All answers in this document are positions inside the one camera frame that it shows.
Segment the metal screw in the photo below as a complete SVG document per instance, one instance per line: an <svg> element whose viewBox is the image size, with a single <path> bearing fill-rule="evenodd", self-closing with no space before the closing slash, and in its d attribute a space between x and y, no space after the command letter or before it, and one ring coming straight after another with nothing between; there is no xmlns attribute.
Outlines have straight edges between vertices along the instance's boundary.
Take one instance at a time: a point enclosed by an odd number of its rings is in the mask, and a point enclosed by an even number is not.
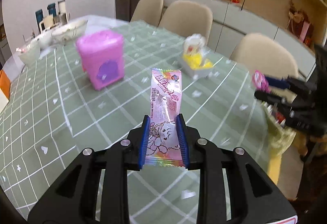
<svg viewBox="0 0 327 224"><path fill-rule="evenodd" d="M236 154L238 154L238 155L243 155L243 154L245 153L245 150L244 150L243 148L241 148L241 147L237 147L237 148L235 149L235 152L236 152Z"/></svg>
<svg viewBox="0 0 327 224"><path fill-rule="evenodd" d="M202 146L206 145L207 142L208 142L208 141L207 141L205 138L199 138L199 139L197 140L197 143L198 143L199 145L202 145Z"/></svg>
<svg viewBox="0 0 327 224"><path fill-rule="evenodd" d="M84 156L89 156L89 155L91 155L91 153L92 153L91 148L86 148L86 149L83 150L83 155Z"/></svg>
<svg viewBox="0 0 327 224"><path fill-rule="evenodd" d="M127 147L128 145L130 145L130 141L128 139L123 139L122 141L120 141L120 144L124 147Z"/></svg>

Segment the beige chair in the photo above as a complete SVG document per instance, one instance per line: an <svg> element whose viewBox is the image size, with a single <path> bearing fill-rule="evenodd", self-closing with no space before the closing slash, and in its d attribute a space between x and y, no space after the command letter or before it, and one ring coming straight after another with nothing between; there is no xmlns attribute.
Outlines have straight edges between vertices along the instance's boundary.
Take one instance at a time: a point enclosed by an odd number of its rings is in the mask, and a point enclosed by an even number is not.
<svg viewBox="0 0 327 224"><path fill-rule="evenodd" d="M132 21L144 20L152 26L158 26L164 0L140 0L135 8Z"/></svg>
<svg viewBox="0 0 327 224"><path fill-rule="evenodd" d="M259 33L246 35L230 58L244 64L250 73L259 70L277 78L299 76L294 57L283 46Z"/></svg>
<svg viewBox="0 0 327 224"><path fill-rule="evenodd" d="M208 42L212 21L212 11L207 6L180 0L167 8L159 27L183 37L199 33Z"/></svg>

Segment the pink container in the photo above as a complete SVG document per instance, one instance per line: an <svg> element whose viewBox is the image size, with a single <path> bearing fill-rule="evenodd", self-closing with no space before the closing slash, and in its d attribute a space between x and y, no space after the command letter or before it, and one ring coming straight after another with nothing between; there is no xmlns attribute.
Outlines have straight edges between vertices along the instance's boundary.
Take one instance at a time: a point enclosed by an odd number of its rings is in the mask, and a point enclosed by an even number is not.
<svg viewBox="0 0 327 224"><path fill-rule="evenodd" d="M96 90L124 77L124 38L111 30L80 37L76 42L83 70Z"/></svg>

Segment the white label with red border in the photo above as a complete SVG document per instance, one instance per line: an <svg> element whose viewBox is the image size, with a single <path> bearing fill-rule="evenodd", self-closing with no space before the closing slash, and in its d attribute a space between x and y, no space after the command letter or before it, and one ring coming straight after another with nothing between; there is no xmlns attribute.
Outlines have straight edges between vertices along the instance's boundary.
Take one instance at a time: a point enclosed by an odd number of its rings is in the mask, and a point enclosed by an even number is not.
<svg viewBox="0 0 327 224"><path fill-rule="evenodd" d="M287 218L285 220L280 220L280 221L276 221L273 223L268 223L268 224L295 224L298 221L298 217L297 216L293 216L290 218Z"/></svg>

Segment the pink candy package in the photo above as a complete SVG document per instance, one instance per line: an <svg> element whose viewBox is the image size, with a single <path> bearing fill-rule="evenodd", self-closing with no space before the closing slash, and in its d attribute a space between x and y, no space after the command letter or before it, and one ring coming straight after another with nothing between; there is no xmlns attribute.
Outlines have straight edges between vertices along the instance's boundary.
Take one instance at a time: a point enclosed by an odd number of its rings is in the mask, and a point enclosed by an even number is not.
<svg viewBox="0 0 327 224"><path fill-rule="evenodd" d="M175 125L181 99L181 71L154 68L146 164L183 166Z"/></svg>

